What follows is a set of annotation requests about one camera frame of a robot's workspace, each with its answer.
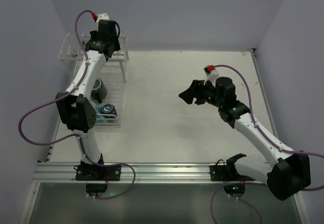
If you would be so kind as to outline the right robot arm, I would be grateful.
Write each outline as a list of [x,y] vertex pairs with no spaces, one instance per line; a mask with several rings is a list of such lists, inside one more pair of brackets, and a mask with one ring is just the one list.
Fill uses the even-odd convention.
[[311,184],[310,161],[302,152],[287,150],[283,143],[252,119],[251,110],[237,100],[232,79],[220,77],[210,81],[193,80],[179,97],[187,104],[208,103],[218,108],[220,118],[242,134],[263,155],[261,163],[246,154],[237,154],[226,161],[231,177],[246,176],[268,186],[279,200],[285,200]]

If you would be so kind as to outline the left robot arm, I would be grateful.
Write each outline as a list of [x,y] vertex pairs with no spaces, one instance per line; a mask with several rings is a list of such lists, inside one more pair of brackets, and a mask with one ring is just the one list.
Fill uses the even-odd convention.
[[65,98],[56,105],[61,122],[77,138],[81,162],[102,166],[102,153],[93,132],[97,116],[90,97],[99,72],[112,54],[120,50],[120,30],[117,22],[109,19],[106,13],[98,15],[96,24],[97,29],[90,32],[90,39],[85,44],[81,66],[65,93],[57,94],[56,98]]

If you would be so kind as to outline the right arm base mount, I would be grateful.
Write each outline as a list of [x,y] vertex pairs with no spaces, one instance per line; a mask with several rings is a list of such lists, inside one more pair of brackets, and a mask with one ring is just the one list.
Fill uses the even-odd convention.
[[[245,158],[246,156],[240,153],[228,158],[226,161],[219,159],[215,164],[210,165],[211,181],[255,181],[249,176],[240,175],[234,165],[239,159]],[[229,185],[224,186],[223,189],[228,195],[240,198],[244,195],[246,187],[245,185]]]

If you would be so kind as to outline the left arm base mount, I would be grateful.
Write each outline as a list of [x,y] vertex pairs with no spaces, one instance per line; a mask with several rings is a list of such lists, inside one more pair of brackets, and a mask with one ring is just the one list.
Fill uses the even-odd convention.
[[108,188],[109,181],[119,181],[121,165],[102,167],[83,161],[74,166],[77,181],[101,181],[102,183],[86,183],[86,193],[91,197],[103,195]]

